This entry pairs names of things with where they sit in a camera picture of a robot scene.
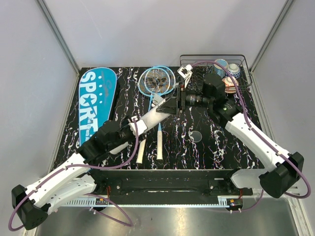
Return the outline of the white shuttlecock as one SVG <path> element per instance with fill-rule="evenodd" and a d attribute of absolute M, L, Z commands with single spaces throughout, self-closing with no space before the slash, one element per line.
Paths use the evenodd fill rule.
<path fill-rule="evenodd" d="M 159 94 L 155 93 L 152 97 L 152 101 L 151 101 L 151 107 L 155 107 L 156 105 L 158 105 L 159 103 L 161 103 L 164 100 L 164 98 L 162 96 L 160 96 Z"/>

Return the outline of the white shuttlecock tube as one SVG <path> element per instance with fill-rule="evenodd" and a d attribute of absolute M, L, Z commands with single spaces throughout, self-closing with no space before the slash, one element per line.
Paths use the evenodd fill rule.
<path fill-rule="evenodd" d="M 117 154 L 127 147 L 128 144 L 136 141 L 140 141 L 140 136 L 146 134 L 153 129 L 158 123 L 167 119 L 170 114 L 159 113 L 156 111 L 157 105 L 149 110 L 141 118 L 134 117 L 133 121 L 127 123 L 119 129 L 119 138 L 113 143 L 113 146 L 109 148 L 111 154 Z"/>

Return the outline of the clear round tube lid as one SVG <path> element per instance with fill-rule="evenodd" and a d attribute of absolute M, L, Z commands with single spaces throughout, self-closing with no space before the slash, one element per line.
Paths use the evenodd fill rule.
<path fill-rule="evenodd" d="M 195 143 L 198 143 L 202 140 L 202 134 L 196 130 L 190 132 L 189 137 Z"/>

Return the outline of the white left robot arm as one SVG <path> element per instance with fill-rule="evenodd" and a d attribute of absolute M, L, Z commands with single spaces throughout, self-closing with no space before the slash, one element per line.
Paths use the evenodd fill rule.
<path fill-rule="evenodd" d="M 106 182 L 97 178 L 93 171 L 119 169 L 129 164 L 136 154 L 135 150 L 121 164 L 101 165 L 106 156 L 121 152 L 131 143 L 138 148 L 140 139 L 152 127 L 153 124 L 144 117 L 127 118 L 123 124 L 108 120 L 45 177 L 26 187 L 15 186 L 11 190 L 14 210 L 9 218 L 9 230 L 19 230 L 12 226 L 15 216 L 21 220 L 22 228 L 32 230 L 66 202 L 85 194 L 102 194 L 106 190 Z"/>

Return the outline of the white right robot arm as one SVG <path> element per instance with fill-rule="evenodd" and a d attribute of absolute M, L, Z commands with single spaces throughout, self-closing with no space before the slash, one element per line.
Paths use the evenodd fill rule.
<path fill-rule="evenodd" d="M 237 105 L 225 95 L 225 84 L 217 74 L 203 78 L 201 91 L 186 90 L 183 86 L 157 104 L 157 112 L 175 115 L 189 107 L 204 107 L 208 117 L 238 138 L 263 164 L 262 169 L 240 169 L 223 183 L 224 191 L 234 195 L 241 188 L 260 188 L 274 198 L 287 194 L 300 179 L 304 157 L 289 153 L 263 133 L 247 116 L 243 105 Z"/>

